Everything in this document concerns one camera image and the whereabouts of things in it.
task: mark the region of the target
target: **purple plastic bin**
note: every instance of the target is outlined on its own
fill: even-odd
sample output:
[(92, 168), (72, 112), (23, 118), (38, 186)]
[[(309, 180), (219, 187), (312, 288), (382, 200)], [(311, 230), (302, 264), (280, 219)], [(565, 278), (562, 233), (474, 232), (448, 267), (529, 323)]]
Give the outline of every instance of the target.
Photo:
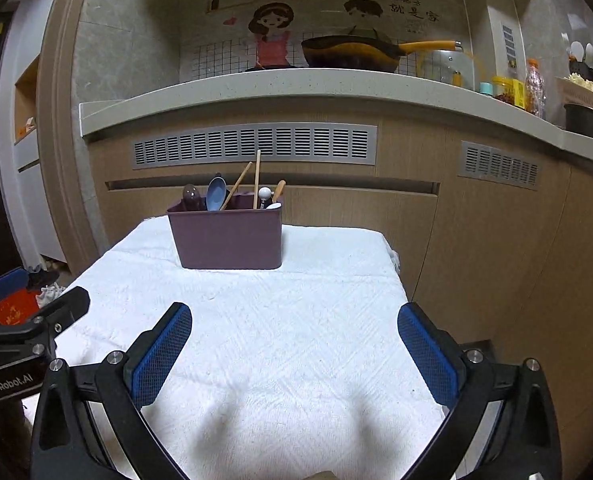
[(186, 269), (276, 269), (281, 266), (281, 209), (252, 209), (253, 194), (235, 194), (224, 211), (185, 211), (168, 218)]

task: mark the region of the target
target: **vent slot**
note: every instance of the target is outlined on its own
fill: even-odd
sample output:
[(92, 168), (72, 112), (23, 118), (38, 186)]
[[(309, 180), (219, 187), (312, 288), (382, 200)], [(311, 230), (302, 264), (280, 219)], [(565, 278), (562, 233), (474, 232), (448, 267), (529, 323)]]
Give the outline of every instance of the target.
[(460, 176), (537, 189), (538, 173), (538, 164), (514, 153), (465, 140), (461, 142)]
[[(148, 137), (132, 145), (133, 168), (264, 160), (345, 162), (373, 166), (376, 126), (340, 123), (259, 123)], [(473, 172), (476, 172), (474, 161)], [(531, 168), (523, 170), (529, 179)]]

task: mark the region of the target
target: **metal screw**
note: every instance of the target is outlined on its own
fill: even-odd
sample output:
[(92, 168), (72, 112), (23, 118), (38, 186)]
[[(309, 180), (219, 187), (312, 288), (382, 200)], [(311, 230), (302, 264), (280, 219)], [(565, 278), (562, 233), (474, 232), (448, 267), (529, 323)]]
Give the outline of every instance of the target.
[(472, 363), (480, 363), (483, 361), (483, 352), (477, 350), (476, 348), (472, 350), (468, 350), (465, 354), (468, 360)]
[(525, 366), (527, 366), (532, 372), (537, 372), (541, 369), (541, 364), (536, 359), (529, 358), (525, 361)]
[(123, 360), (123, 352), (120, 352), (118, 350), (112, 351), (112, 352), (110, 352), (110, 355), (108, 355), (108, 363), (110, 363), (111, 365), (118, 364), (122, 360)]
[(57, 372), (59, 371), (63, 366), (63, 360), (62, 359), (54, 359), (51, 363), (50, 363), (50, 370), (52, 370), (53, 372)]

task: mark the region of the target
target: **yellow sticker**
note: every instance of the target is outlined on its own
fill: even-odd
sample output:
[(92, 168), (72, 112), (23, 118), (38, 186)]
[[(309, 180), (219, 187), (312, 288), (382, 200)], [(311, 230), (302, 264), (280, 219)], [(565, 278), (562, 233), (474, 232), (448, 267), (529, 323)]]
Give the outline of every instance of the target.
[(512, 79), (514, 83), (514, 105), (525, 110), (525, 85), (518, 79)]

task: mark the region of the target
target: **wok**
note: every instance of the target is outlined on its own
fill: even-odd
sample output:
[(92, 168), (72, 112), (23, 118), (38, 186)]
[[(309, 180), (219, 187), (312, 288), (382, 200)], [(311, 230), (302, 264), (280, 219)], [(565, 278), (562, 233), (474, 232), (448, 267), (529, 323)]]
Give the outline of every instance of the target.
[(301, 42), (311, 68), (356, 68), (394, 72), (401, 56), (419, 50), (462, 50), (460, 41), (393, 44), (363, 36), (322, 36)]

